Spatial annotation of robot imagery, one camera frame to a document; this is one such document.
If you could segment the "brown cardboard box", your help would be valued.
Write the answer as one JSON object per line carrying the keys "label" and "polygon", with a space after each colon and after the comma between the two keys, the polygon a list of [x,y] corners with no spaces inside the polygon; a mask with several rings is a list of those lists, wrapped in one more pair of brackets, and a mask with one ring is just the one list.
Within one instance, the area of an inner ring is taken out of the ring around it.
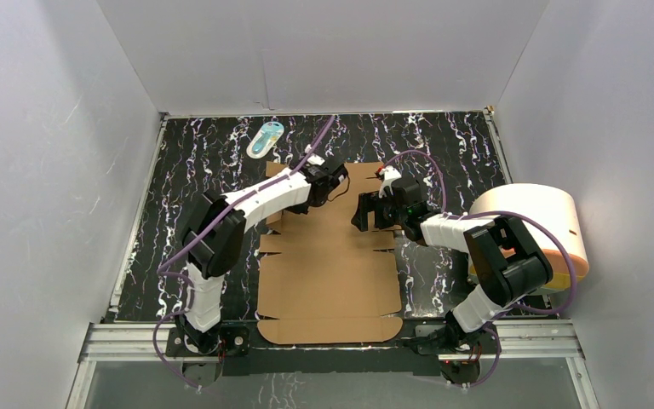
{"label": "brown cardboard box", "polygon": [[381,163],[351,163],[334,200],[284,212],[260,238],[257,324],[277,345],[380,343],[403,326],[394,234],[351,223],[361,193],[379,189]]}

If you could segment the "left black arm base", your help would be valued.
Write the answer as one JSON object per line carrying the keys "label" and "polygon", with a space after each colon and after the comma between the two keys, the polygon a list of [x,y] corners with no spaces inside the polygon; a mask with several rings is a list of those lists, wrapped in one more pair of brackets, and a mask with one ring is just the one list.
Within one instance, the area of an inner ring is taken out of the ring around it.
{"label": "left black arm base", "polygon": [[246,325],[220,322],[201,332],[180,316],[169,331],[164,352],[167,358],[176,360],[177,371],[188,387],[204,389],[221,376],[226,358],[249,353],[249,337]]}

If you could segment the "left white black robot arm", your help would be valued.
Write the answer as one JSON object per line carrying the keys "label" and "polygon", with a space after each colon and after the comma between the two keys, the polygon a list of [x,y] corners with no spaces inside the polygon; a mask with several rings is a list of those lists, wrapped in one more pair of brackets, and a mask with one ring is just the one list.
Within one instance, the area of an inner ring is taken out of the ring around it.
{"label": "left white black robot arm", "polygon": [[189,297],[180,325],[199,354],[219,347],[221,292],[225,275],[240,260],[244,234],[284,210],[306,214],[328,202],[348,178],[344,163],[308,160],[299,170],[284,168],[265,181],[231,193],[206,193],[182,235]]}

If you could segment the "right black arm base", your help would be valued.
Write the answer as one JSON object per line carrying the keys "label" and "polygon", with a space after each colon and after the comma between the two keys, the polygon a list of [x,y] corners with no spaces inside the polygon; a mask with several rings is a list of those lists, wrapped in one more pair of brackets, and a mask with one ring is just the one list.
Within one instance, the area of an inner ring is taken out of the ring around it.
{"label": "right black arm base", "polygon": [[[480,358],[487,344],[494,344],[495,358],[485,375],[481,374]],[[475,331],[465,332],[453,313],[445,315],[444,324],[427,335],[415,335],[400,341],[403,347],[420,355],[467,354],[458,360],[441,360],[440,371],[449,385],[470,389],[484,383],[496,370],[502,345],[496,327],[491,323]]]}

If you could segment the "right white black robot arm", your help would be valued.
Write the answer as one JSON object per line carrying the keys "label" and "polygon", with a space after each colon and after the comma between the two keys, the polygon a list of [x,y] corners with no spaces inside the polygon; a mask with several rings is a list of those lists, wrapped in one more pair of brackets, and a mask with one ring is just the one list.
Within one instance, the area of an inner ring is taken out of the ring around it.
{"label": "right white black robot arm", "polygon": [[470,218],[441,214],[430,208],[416,181],[386,182],[361,193],[352,224],[399,227],[411,241],[469,255],[478,284],[445,318],[445,340],[457,353],[479,341],[479,331],[522,297],[547,284],[554,271],[523,220],[517,216]]}

